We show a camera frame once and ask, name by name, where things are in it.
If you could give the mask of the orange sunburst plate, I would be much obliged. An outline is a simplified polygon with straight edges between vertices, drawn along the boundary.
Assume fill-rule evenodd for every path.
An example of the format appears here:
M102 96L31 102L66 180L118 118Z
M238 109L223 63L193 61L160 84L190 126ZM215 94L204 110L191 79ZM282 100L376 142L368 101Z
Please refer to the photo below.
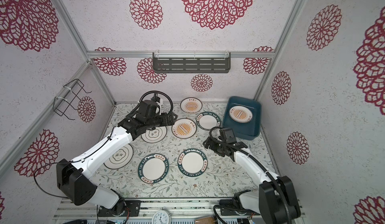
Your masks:
M175 137L180 139L189 139L197 132L196 123L188 118L179 119L171 128Z
M194 114L201 111L203 104L201 100L193 97L185 98L180 103L180 108L183 112L188 114Z
M251 110L244 106L233 106L229 110L229 116L238 123L248 123L253 119Z

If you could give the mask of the orange sunburst plate back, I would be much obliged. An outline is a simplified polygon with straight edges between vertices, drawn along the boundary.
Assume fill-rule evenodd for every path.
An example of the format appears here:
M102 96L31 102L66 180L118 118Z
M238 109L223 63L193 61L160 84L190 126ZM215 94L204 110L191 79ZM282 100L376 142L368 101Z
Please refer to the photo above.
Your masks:
M194 114L201 111L203 104L201 100L193 97L185 98L180 103L180 108L183 112L188 114Z

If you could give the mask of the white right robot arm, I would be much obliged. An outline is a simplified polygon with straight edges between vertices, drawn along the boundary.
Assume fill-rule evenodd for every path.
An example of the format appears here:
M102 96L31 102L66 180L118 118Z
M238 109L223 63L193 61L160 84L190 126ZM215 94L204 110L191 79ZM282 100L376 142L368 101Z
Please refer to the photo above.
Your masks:
M287 176L279 176L258 161L247 145L236 139L232 129L213 127L203 146L221 157L228 156L258 186L257 194L251 190L238 192L231 202L221 201L213 207L213 211L222 209L256 214L267 224L290 224L301 217L292 180Z

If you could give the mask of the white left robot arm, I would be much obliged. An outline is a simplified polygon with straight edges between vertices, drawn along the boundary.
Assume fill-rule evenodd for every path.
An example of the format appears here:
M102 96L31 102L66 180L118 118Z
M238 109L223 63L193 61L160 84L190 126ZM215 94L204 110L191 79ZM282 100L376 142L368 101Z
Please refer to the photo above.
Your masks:
M160 102L140 101L136 109L121 120L107 137L71 161L62 159L57 164L58 188L76 206L94 204L121 213L125 208L125 199L111 189L94 184L91 177L113 154L147 130L172 126L176 120L173 110L161 112Z

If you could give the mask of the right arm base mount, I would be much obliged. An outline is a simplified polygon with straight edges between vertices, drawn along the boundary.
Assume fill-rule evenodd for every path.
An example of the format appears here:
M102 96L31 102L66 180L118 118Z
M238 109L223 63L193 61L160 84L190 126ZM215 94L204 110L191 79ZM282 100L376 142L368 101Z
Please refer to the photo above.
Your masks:
M241 212L239 210L243 210L238 204L234 204L231 199L221 199L219 200L220 214L222 216L252 216L252 215L260 215L255 212Z

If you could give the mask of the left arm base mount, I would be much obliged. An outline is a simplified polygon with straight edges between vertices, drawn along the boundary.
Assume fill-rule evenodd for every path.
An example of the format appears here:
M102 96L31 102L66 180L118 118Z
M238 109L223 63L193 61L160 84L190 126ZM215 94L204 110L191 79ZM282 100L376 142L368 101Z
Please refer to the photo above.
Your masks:
M100 207L98 210L99 217L138 217L141 201L125 200L118 202L112 209Z

